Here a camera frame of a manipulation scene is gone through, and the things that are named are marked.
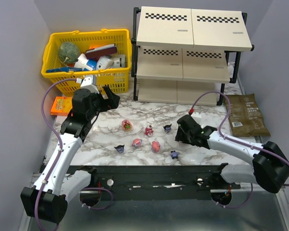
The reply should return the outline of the pink bear strawberry toy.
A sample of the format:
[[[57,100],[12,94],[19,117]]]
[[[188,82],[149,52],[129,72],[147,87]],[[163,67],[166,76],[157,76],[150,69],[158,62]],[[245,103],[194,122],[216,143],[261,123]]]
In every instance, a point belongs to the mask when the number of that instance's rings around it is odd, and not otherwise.
[[[132,124],[129,120],[125,119],[121,123],[122,123],[122,129],[124,131],[130,131],[132,129]]]

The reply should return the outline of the pink round bunny toy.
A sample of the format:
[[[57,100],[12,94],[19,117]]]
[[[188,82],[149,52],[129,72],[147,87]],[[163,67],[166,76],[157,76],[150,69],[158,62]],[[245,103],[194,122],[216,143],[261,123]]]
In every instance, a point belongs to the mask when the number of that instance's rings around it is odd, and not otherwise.
[[[151,151],[153,153],[158,153],[160,151],[160,143],[158,141],[152,141]]]

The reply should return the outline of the pink blue-bow bunny toy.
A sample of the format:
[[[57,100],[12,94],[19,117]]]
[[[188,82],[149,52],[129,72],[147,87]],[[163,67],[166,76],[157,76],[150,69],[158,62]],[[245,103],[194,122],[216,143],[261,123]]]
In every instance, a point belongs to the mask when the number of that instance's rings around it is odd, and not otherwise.
[[[142,139],[134,139],[132,142],[132,147],[138,148],[142,145],[143,140]]]

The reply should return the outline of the black purple-bow cat toy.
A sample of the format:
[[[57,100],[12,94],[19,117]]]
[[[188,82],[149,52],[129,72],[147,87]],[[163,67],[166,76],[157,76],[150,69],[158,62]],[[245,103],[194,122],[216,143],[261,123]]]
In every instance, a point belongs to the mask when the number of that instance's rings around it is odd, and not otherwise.
[[[118,145],[116,147],[114,147],[116,149],[116,151],[119,153],[119,154],[122,154],[124,153],[124,147],[125,145]]]

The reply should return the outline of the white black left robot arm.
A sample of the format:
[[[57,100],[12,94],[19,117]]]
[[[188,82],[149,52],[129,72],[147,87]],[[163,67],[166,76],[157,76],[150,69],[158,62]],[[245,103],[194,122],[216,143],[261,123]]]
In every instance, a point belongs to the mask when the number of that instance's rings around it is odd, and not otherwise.
[[[77,170],[68,180],[65,180],[65,176],[93,126],[92,120],[100,113],[118,107],[120,97],[108,86],[103,89],[107,98],[99,91],[93,92],[92,87],[82,87],[74,92],[72,109],[61,125],[52,157],[33,186],[22,190],[21,200],[26,214],[36,221],[59,224],[65,216],[68,203],[89,186],[92,174],[88,171]]]

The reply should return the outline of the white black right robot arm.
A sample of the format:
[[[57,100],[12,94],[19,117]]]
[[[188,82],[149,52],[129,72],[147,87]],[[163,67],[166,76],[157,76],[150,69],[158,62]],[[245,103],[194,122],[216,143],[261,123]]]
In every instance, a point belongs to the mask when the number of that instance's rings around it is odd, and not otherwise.
[[[246,162],[239,166],[228,164],[221,170],[220,175],[227,183],[258,184],[270,193],[277,193],[289,177],[288,159],[274,142],[252,143],[221,135],[214,127],[201,127],[190,115],[178,119],[177,124],[176,141],[221,151]]]

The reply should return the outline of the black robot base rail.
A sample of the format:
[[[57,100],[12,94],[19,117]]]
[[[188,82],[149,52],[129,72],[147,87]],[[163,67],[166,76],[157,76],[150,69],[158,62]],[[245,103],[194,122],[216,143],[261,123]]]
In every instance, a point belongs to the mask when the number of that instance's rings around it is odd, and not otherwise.
[[[71,166],[67,172],[88,171],[89,187],[107,189],[100,193],[102,200],[210,200],[213,191],[240,189],[222,179],[225,166]]]

